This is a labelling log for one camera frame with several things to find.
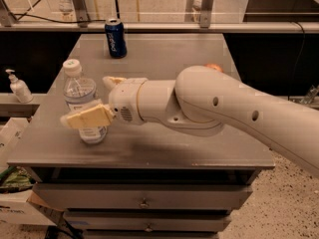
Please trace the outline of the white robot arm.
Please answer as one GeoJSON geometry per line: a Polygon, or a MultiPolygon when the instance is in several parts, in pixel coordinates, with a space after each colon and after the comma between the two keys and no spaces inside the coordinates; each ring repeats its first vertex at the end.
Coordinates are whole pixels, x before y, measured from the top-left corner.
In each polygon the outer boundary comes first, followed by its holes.
{"type": "Polygon", "coordinates": [[[319,112],[277,98],[206,66],[191,66],[174,80],[104,77],[108,103],[92,101],[61,117],[68,128],[156,122],[209,136],[226,124],[255,137],[313,176],[319,176],[319,112]]]}

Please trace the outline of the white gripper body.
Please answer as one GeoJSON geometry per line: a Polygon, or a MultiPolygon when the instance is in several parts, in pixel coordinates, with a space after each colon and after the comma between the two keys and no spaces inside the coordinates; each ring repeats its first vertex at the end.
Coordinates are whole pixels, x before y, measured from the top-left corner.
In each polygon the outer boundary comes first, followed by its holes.
{"type": "Polygon", "coordinates": [[[138,108],[139,90],[147,78],[129,78],[109,91],[109,106],[116,118],[130,124],[143,124],[138,108]]]}

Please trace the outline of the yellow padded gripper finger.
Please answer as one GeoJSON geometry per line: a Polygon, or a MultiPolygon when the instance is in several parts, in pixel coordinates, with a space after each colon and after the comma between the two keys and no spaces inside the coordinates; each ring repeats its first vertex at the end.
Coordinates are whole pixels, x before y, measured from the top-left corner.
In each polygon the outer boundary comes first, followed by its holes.
{"type": "Polygon", "coordinates": [[[115,88],[118,84],[125,81],[126,78],[120,78],[120,77],[111,77],[111,76],[105,76],[103,77],[103,83],[105,88],[108,91],[111,91],[113,88],[115,88]]]}
{"type": "Polygon", "coordinates": [[[108,126],[115,118],[115,114],[108,105],[98,104],[96,106],[72,111],[60,118],[63,126],[74,129],[89,127],[108,126]]]}

